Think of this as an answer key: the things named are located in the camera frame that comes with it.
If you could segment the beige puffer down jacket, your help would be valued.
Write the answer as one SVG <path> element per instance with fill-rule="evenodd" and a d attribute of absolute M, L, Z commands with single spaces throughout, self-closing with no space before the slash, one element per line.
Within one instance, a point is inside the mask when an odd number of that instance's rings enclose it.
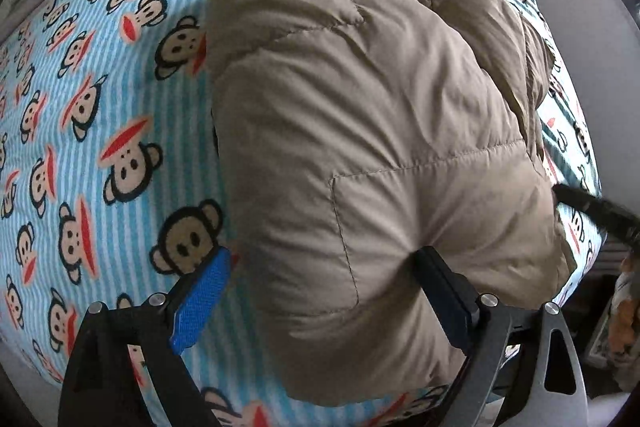
<path fill-rule="evenodd" d="M 209 0 L 224 193 L 258 334 L 322 407 L 463 362 L 409 270 L 535 309 L 575 269 L 537 110 L 553 56 L 506 0 Z"/>

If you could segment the grey upholstered headboard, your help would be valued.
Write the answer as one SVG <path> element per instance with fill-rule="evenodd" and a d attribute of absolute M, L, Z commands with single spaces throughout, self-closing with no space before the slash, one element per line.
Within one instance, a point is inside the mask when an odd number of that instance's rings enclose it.
<path fill-rule="evenodd" d="M 606 197 L 639 208 L 639 28 L 622 0 L 537 0 L 586 114 Z"/>

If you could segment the blue monkey print blanket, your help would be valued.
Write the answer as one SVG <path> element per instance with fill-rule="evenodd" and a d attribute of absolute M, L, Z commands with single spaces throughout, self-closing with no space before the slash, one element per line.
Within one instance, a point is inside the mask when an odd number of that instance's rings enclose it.
<path fill-rule="evenodd" d="M 536 0 L 506 0 L 552 56 L 537 110 L 551 183 L 599 193 L 572 80 Z M 224 193 L 207 63 L 209 0 L 46 0 L 1 43 L 1 338 L 61 384 L 97 301 L 144 303 L 214 247 L 231 279 L 183 361 L 226 426 L 387 426 L 428 410 L 448 384 L 322 407 L 291 398 L 258 334 Z M 575 269 L 605 235 L 555 204 Z"/>

